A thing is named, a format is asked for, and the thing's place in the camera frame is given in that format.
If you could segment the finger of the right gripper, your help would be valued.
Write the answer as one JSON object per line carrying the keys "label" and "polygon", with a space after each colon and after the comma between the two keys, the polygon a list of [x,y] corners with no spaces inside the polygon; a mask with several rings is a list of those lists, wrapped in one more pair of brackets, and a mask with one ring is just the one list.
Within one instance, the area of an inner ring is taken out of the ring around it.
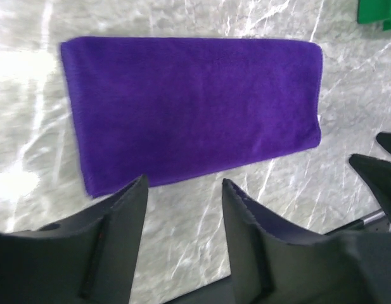
{"label": "finger of the right gripper", "polygon": [[391,162],[353,154],[349,164],[367,184],[391,223]]}
{"label": "finger of the right gripper", "polygon": [[391,155],[391,132],[380,132],[376,135],[377,143]]}

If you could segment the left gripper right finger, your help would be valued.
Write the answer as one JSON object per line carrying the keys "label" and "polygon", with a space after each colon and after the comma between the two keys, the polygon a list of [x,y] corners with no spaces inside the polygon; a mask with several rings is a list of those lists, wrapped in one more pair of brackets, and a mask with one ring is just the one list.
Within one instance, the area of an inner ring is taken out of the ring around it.
{"label": "left gripper right finger", "polygon": [[391,303],[391,232],[325,236],[222,183],[237,303]]}

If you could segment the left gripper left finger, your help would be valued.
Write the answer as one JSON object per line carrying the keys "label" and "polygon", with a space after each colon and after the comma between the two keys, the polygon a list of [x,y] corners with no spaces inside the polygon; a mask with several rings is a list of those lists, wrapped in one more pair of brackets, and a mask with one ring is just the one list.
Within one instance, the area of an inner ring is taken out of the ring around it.
{"label": "left gripper left finger", "polygon": [[140,176],[36,231],[0,232],[0,303],[128,303],[147,201]]}

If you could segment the purple towel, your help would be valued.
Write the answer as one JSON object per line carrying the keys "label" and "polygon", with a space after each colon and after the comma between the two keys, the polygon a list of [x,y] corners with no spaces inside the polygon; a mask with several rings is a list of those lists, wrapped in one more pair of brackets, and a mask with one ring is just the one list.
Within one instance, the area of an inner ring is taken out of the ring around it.
{"label": "purple towel", "polygon": [[323,52],[287,39],[77,37],[61,61],[88,195],[315,148]]}

